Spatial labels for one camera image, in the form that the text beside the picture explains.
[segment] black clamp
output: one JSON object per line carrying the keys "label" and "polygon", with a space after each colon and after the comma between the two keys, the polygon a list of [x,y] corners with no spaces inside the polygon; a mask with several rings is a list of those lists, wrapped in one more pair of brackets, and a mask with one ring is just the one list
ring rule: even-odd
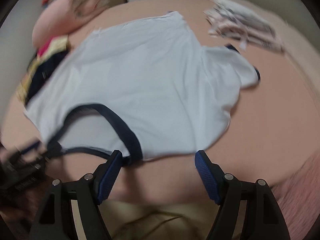
{"label": "black clamp", "polygon": [[21,156],[31,150],[39,148],[40,141],[36,141],[23,151],[17,151],[4,163],[0,163],[0,198],[10,199],[27,187],[44,180],[45,160],[37,159],[25,163]]}
{"label": "black clamp", "polygon": [[[120,151],[96,171],[78,181],[52,182],[31,227],[29,240],[74,240],[71,200],[77,200],[87,240],[111,240],[98,205],[107,199],[123,164]],[[241,240],[289,240],[280,208],[264,180],[239,181],[210,162],[204,151],[196,153],[195,164],[211,199],[220,209],[207,240],[231,240],[241,200],[247,200]]]}

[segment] pink bedsheet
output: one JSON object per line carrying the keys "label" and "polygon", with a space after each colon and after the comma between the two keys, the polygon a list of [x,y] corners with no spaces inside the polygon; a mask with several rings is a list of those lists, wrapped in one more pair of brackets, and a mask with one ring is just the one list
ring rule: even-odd
{"label": "pink bedsheet", "polygon": [[[208,0],[131,2],[104,11],[71,34],[70,41],[76,47],[95,29],[176,10],[185,17],[202,45],[231,43],[238,49],[236,41],[207,34],[210,24],[202,12],[211,6]],[[252,45],[241,54],[260,71],[261,83],[255,89],[241,91],[228,131],[206,153],[212,162],[240,180],[263,178],[273,185],[296,172],[319,149],[320,118],[308,86],[284,55]],[[23,109],[13,97],[3,127],[7,148],[39,136],[24,117]],[[68,155],[50,163],[48,174],[64,181],[76,180],[103,162],[104,159],[91,155]],[[185,155],[121,169],[109,198],[167,204],[204,200],[207,195],[194,166],[194,155]]]}

